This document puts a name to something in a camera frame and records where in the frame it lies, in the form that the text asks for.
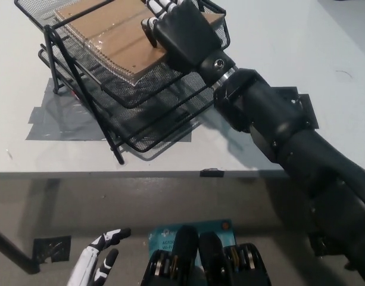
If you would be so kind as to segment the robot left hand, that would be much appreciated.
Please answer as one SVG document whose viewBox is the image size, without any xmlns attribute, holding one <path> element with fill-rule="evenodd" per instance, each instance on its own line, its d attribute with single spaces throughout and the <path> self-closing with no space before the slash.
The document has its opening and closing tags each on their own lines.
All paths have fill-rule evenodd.
<svg viewBox="0 0 365 286">
<path fill-rule="evenodd" d="M 130 228 L 115 229 L 104 232 L 93 240 L 80 254 L 67 285 L 104 285 L 117 259 L 118 250 L 112 249 L 100 266 L 97 266 L 98 256 L 103 250 L 130 237 L 131 231 Z"/>
</svg>

